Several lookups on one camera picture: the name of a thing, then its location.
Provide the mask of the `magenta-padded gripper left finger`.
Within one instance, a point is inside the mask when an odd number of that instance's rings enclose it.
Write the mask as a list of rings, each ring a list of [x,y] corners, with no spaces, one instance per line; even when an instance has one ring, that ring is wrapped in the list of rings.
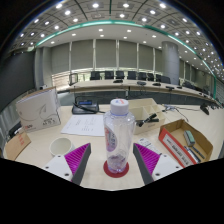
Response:
[[[79,185],[91,154],[91,144],[87,143],[66,155],[56,155],[43,169],[65,180]]]

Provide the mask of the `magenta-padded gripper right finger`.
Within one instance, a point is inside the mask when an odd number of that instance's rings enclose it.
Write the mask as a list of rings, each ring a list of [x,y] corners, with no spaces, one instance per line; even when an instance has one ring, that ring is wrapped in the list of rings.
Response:
[[[182,166],[169,155],[157,154],[137,143],[133,144],[133,154],[145,185],[182,169]]]

